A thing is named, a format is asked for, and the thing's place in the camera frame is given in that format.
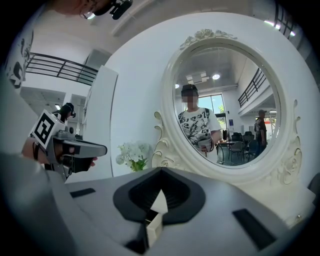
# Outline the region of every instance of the white mirror frame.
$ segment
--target white mirror frame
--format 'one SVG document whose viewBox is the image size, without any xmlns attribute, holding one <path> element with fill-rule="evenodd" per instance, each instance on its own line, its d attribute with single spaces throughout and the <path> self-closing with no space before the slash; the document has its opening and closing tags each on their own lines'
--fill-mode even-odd
<svg viewBox="0 0 320 256">
<path fill-rule="evenodd" d="M 295 116 L 298 101 L 286 96 L 285 87 L 280 81 L 288 81 L 288 77 L 282 79 L 281 76 L 284 74 L 279 75 L 273 70 L 268 60 L 268 51 L 259 50 L 258 47 L 250 45 L 246 38 L 235 36 L 220 30 L 212 32 L 210 29 L 202 29 L 196 32 L 194 37 L 189 36 L 171 57 L 162 77 L 161 111 L 154 113 L 155 117 L 161 121 L 155 127 L 161 131 L 161 135 L 152 156 L 152 167 L 176 168 L 236 186 L 259 180 L 274 185 L 288 185 L 297 178 L 302 162 L 300 138 L 296 127 L 300 117 Z M 181 61 L 190 57 L 195 49 L 203 50 L 209 47 L 236 50 L 255 62 L 270 82 L 276 108 L 280 109 L 280 122 L 278 122 L 278 111 L 274 133 L 277 136 L 273 136 L 270 150 L 265 150 L 257 159 L 244 165 L 226 167 L 213 164 L 201 154 L 196 153 L 183 134 L 175 114 L 173 86 Z"/>
</svg>

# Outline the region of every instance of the white t-shirt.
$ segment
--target white t-shirt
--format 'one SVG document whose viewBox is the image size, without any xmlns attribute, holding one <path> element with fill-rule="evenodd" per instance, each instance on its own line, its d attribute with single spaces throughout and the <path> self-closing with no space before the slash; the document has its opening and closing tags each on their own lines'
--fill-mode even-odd
<svg viewBox="0 0 320 256">
<path fill-rule="evenodd" d="M 45 5 L 40 7 L 23 26 L 19 34 L 16 35 L 4 62 L 4 67 L 1 68 L 2 70 L 4 69 L 6 76 L 18 94 L 20 93 L 22 82 L 26 80 L 26 69 L 34 40 L 34 26 L 45 7 Z"/>
<path fill-rule="evenodd" d="M 190 143 L 193 147 L 198 150 L 202 155 L 205 156 L 205 153 L 201 151 L 201 148 L 197 146 L 197 140 L 199 135 L 204 133 L 204 130 L 208 130 L 207 132 L 219 131 L 221 130 L 221 126 L 218 122 L 218 119 L 215 113 L 209 109 L 209 118 L 206 114 L 206 109 L 200 107 L 197 111 L 188 112 L 184 111 L 179 114 L 179 123 L 180 126 L 185 133 L 186 137 L 189 139 Z M 216 163 L 218 156 L 217 151 L 214 149 L 211 152 L 207 152 L 208 160 Z"/>
</svg>

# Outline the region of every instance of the handheld device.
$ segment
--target handheld device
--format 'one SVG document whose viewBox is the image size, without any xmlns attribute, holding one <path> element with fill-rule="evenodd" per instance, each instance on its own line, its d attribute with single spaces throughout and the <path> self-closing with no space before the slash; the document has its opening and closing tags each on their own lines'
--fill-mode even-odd
<svg viewBox="0 0 320 256">
<path fill-rule="evenodd" d="M 201 133 L 197 134 L 197 141 L 196 145 L 201 149 L 203 146 L 205 146 L 206 150 L 208 152 L 211 151 L 213 146 L 213 141 L 211 138 L 211 134 L 208 129 L 202 130 Z"/>
<path fill-rule="evenodd" d="M 52 170 L 58 172 L 63 181 L 72 173 L 86 172 L 95 157 L 104 156 L 108 151 L 104 145 L 76 139 L 68 127 L 47 110 L 40 115 L 32 135 L 45 152 Z M 62 153 L 56 155 L 55 148 L 59 145 Z"/>
</svg>

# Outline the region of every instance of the oval mirror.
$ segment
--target oval mirror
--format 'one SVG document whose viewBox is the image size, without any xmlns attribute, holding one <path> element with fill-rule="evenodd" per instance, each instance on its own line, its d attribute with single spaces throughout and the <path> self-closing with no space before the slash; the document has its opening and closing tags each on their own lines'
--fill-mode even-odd
<svg viewBox="0 0 320 256">
<path fill-rule="evenodd" d="M 173 102 L 194 154 L 240 166 L 271 149 L 280 123 L 278 93 L 257 62 L 223 46 L 196 48 L 181 61 Z"/>
</svg>

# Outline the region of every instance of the railing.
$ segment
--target railing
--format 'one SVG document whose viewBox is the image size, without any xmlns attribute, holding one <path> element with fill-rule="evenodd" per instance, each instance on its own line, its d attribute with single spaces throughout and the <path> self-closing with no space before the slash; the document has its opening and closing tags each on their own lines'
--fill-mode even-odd
<svg viewBox="0 0 320 256">
<path fill-rule="evenodd" d="M 26 72 L 67 79 L 91 86 L 98 70 L 67 59 L 31 52 Z"/>
<path fill-rule="evenodd" d="M 266 80 L 265 74 L 262 72 L 260 68 L 258 68 L 247 86 L 247 88 L 244 90 L 244 92 L 241 94 L 240 98 L 238 99 L 240 108 L 249 101 L 249 99 L 252 97 L 252 95 L 255 94 L 255 92 L 258 91 L 260 86 L 264 83 Z"/>
</svg>

